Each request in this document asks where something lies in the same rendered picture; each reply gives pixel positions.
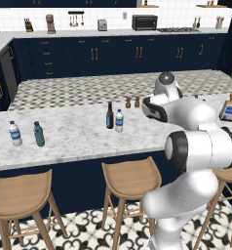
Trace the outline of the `clear plastic bottle blue label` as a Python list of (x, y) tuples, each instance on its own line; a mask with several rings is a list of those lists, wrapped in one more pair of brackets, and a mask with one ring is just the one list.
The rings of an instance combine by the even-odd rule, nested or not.
[(124, 124), (124, 115), (122, 113), (122, 110), (118, 109), (116, 118), (115, 118), (115, 130), (118, 133), (121, 133), (123, 131), (123, 124)]
[(9, 132), (15, 146), (20, 146), (22, 144), (22, 139), (20, 136), (20, 131), (18, 125), (15, 123), (14, 120), (10, 122)]

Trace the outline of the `brown glass bottle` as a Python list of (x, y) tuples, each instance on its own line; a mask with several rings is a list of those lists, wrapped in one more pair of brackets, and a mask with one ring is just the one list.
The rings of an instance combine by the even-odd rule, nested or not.
[(114, 126), (114, 113), (112, 111), (112, 102), (108, 102), (108, 110), (106, 112), (106, 127), (108, 129), (113, 129)]

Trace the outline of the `navy island cabinet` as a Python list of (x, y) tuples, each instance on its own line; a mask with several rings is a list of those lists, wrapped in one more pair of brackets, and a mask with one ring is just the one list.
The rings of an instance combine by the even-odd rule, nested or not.
[(102, 172), (102, 162), (119, 163), (141, 160), (148, 156), (153, 157), (161, 174), (163, 186), (180, 176), (180, 173), (167, 160), (165, 152), (160, 150), (60, 164), (13, 167), (10, 170), (0, 170), (0, 178), (39, 174), (52, 169), (52, 192), (59, 212), (64, 215), (103, 207), (105, 179)]

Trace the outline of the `navy base cupboard run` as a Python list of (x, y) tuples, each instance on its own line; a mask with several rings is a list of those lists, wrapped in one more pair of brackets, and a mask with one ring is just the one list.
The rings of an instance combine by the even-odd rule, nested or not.
[(226, 35), (16, 38), (20, 78), (43, 79), (217, 68)]

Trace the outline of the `teal plastic bottle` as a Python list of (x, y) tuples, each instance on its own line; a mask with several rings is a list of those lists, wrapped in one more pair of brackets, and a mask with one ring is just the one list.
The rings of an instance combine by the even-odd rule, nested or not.
[(45, 145), (43, 129), (40, 126), (38, 121), (34, 122), (34, 136), (35, 136), (36, 144), (38, 146), (44, 146)]

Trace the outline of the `black toaster oven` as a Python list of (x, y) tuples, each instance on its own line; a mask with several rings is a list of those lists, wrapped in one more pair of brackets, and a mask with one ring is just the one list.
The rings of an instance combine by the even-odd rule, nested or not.
[(157, 28), (158, 17), (155, 15), (133, 15), (132, 29), (140, 30), (155, 30)]

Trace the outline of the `glass bottle with cork stopper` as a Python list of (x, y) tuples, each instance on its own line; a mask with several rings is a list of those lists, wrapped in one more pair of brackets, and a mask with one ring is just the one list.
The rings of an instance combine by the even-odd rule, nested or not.
[(220, 120), (232, 121), (232, 92), (230, 93), (230, 99), (227, 100), (219, 114)]

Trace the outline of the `black hob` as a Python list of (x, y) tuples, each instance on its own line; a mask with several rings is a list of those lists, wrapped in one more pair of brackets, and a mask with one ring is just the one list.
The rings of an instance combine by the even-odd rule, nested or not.
[(200, 32), (199, 29), (193, 27), (159, 27), (160, 32)]

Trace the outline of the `grey dishwasher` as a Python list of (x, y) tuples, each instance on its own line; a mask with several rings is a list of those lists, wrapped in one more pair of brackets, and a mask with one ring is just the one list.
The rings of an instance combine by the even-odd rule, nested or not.
[(3, 73), (9, 90), (11, 102), (13, 102), (18, 92), (18, 84), (17, 84), (17, 79), (15, 77), (11, 56), (9, 53), (9, 47), (5, 47), (0, 53), (0, 62), (2, 65)]

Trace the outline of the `knife block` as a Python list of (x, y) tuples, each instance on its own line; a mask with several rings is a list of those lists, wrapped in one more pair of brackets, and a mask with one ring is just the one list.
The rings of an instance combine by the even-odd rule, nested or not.
[(24, 19), (24, 25), (26, 28), (26, 32), (33, 32), (33, 27), (29, 19)]

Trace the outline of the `navy tall cupboard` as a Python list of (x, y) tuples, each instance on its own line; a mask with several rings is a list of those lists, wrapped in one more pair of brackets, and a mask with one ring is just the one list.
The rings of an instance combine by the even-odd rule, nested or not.
[[(232, 0), (218, 0), (217, 4), (232, 8)], [(228, 75), (232, 74), (232, 19), (223, 43), (218, 68)]]

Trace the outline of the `rail with hanging tools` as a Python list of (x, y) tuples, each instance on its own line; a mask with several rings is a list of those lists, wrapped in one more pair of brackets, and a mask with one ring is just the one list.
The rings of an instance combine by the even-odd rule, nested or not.
[(69, 26), (78, 27), (84, 24), (84, 11), (69, 11)]

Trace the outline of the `wooden wall shelf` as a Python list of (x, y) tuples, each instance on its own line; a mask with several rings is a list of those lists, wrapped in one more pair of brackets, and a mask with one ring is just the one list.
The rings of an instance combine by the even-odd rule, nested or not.
[(159, 8), (158, 5), (152, 5), (148, 3), (149, 0), (136, 0), (137, 8)]
[(215, 4), (213, 0), (209, 0), (206, 4), (197, 4), (196, 7), (199, 8), (221, 8), (217, 3)]

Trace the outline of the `navy wall cupboard run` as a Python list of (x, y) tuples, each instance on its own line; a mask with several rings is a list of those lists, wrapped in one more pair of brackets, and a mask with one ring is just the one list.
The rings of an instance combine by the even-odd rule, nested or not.
[(135, 8), (137, 0), (0, 0), (0, 8)]

